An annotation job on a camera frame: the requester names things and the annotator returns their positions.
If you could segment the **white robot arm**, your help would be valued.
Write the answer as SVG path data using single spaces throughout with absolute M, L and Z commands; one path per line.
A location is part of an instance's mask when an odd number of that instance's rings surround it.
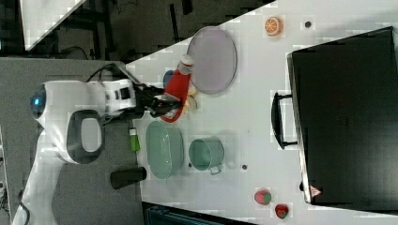
M 104 147 L 104 125 L 111 118 L 149 111 L 159 117 L 181 101 L 162 88 L 129 79 L 108 82 L 51 81 L 30 99 L 42 127 L 36 154 L 11 225 L 57 225 L 52 204 L 62 167 L 95 161 Z

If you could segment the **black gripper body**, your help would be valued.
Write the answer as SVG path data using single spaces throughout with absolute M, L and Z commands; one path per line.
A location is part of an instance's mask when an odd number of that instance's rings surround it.
M 144 83 L 135 83 L 133 85 L 136 103 L 139 107 L 150 112 L 152 116 L 161 116 L 162 103 L 158 96 L 164 93 L 162 88 L 146 85 Z

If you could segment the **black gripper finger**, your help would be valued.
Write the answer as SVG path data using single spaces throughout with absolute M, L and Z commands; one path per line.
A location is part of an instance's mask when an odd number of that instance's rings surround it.
M 172 103 L 158 103 L 157 105 L 151 107 L 152 112 L 150 115 L 154 118 L 166 115 L 170 113 L 172 110 L 177 110 L 181 107 L 180 102 L 172 102 Z
M 169 94 L 158 95 L 158 96 L 155 96 L 155 98 L 158 98 L 160 100 L 173 101 L 173 102 L 180 101 L 178 97 L 174 97 Z

